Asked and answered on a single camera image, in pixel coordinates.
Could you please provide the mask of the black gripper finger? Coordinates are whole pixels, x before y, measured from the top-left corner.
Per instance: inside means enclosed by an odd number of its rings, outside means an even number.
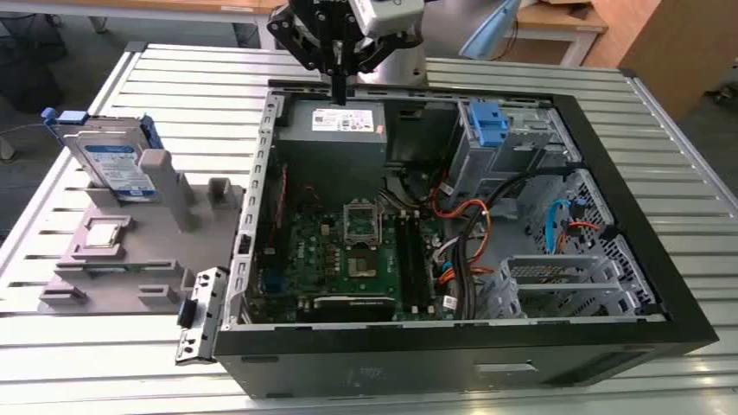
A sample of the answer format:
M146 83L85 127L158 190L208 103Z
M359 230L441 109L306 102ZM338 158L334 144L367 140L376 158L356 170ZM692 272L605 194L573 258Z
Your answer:
M330 87L330 100L340 105L340 65L333 41L318 41L312 36L289 6L272 9L266 31L302 67L320 73Z
M421 36L411 34L383 35L372 40L357 52L341 52L340 64L340 105L352 96L359 74L372 74L391 61L389 67L380 69L384 76L404 77L407 80L380 80L389 85L415 85L421 81Z

